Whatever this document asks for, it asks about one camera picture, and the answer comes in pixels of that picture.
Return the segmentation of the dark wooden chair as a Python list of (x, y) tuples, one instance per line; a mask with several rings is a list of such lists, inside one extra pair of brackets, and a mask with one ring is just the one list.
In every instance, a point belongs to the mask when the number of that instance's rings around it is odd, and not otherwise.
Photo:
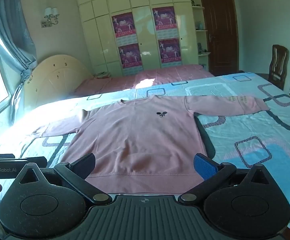
[(268, 74), (257, 73), (257, 75), (283, 90), (287, 76), (288, 59), (289, 50), (284, 46), (274, 44)]

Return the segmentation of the corner shelf unit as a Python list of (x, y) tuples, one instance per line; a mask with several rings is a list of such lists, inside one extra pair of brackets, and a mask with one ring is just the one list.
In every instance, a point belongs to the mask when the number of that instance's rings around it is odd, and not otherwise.
[(198, 62), (208, 71), (210, 51), (207, 41), (207, 27), (205, 24), (204, 6), (201, 0), (191, 0), (195, 34), (198, 46)]

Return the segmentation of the pink sweatshirt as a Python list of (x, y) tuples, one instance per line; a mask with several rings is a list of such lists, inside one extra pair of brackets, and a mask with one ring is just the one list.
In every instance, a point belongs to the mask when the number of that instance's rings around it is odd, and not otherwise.
[(205, 154), (194, 115), (238, 116), (266, 111), (252, 96), (150, 96), (81, 110), (35, 131), (37, 137), (74, 134), (64, 162), (96, 158), (87, 177), (107, 193), (180, 194), (202, 182), (193, 159)]

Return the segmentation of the cream round headboard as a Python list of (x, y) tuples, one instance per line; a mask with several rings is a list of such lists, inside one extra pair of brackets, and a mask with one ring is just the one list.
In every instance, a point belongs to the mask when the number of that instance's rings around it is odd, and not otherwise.
[(24, 111), (64, 100), (92, 74), (76, 58), (55, 55), (43, 60), (24, 83)]

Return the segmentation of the pink bed cover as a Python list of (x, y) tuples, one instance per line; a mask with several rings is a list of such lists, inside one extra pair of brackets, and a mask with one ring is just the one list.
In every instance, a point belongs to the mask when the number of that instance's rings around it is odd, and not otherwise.
[(208, 77), (214, 76), (199, 64), (144, 70), (136, 75), (122, 77), (92, 77), (83, 81), (69, 96), (76, 98)]

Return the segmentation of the blue grey curtain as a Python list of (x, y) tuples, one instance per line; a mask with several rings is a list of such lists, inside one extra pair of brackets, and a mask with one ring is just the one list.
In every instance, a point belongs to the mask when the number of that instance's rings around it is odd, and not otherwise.
[(10, 123), (23, 110), (23, 87), (37, 66), (36, 48), (29, 34), (21, 0), (0, 0), (0, 57), (20, 76), (11, 98)]

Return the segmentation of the lower left pink poster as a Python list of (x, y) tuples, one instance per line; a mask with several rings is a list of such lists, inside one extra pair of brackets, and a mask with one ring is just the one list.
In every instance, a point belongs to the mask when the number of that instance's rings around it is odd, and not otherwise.
[(122, 68), (142, 66), (140, 49), (137, 43), (118, 47)]

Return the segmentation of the dark brown wooden door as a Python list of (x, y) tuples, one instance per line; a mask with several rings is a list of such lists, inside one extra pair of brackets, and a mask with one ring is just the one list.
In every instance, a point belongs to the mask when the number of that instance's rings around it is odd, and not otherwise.
[(201, 0), (207, 29), (208, 71), (214, 76), (238, 71), (238, 30), (234, 0)]

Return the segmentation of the wall lamp sconce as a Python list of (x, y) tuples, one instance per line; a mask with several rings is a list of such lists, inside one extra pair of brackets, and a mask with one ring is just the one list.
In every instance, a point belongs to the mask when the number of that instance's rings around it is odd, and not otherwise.
[(48, 7), (44, 10), (44, 20), (41, 22), (41, 28), (49, 28), (53, 25), (57, 25), (59, 12), (57, 7), (51, 8)]

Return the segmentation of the cream wardrobe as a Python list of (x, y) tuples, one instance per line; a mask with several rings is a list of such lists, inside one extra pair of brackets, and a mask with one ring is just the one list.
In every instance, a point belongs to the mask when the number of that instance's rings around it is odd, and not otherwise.
[[(198, 63), (191, 0), (77, 0), (85, 42), (95, 74), (134, 75), (152, 70)], [(153, 8), (174, 7), (177, 28), (156, 31)], [(132, 12), (136, 34), (116, 38), (112, 16)], [(181, 62), (162, 64), (158, 40), (178, 38)], [(122, 68), (118, 47), (137, 43), (142, 66)]]

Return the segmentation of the lower right pink poster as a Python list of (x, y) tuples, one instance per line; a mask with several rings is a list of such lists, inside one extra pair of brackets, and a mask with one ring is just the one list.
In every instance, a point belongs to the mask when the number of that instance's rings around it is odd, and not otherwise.
[(158, 40), (162, 64), (181, 62), (181, 49), (178, 38)]

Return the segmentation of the upper right pink poster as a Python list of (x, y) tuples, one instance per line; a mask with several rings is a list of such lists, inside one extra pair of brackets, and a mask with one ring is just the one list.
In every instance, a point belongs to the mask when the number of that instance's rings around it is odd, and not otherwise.
[(156, 31), (177, 28), (174, 7), (153, 8)]

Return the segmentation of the pink poster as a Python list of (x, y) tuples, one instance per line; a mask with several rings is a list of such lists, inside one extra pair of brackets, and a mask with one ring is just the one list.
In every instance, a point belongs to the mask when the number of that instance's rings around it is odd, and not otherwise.
[(181, 62), (181, 49), (178, 38), (158, 40), (162, 64)]
[(174, 7), (153, 8), (156, 31), (177, 28)]
[(112, 25), (116, 38), (136, 34), (132, 12), (112, 16)]
[(137, 43), (118, 47), (122, 68), (142, 66), (140, 49)]

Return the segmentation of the light blue patterned bedsheet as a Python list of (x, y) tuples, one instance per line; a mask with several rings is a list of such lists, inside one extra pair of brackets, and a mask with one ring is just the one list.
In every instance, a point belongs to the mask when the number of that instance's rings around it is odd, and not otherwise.
[(48, 103), (28, 112), (0, 135), (0, 154), (17, 158), (44, 156), (49, 167), (63, 161), (74, 134), (37, 137), (35, 131), (53, 120), (81, 110), (150, 96), (252, 96), (268, 109), (238, 116), (194, 115), (194, 122), (212, 160), (239, 168), (264, 165), (290, 204), (290, 96), (254, 73), (180, 81)]

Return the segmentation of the upper left pink poster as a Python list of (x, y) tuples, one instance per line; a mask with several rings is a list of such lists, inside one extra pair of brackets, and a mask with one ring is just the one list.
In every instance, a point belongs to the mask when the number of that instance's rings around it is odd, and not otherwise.
[(116, 38), (136, 34), (132, 12), (112, 16), (112, 25)]

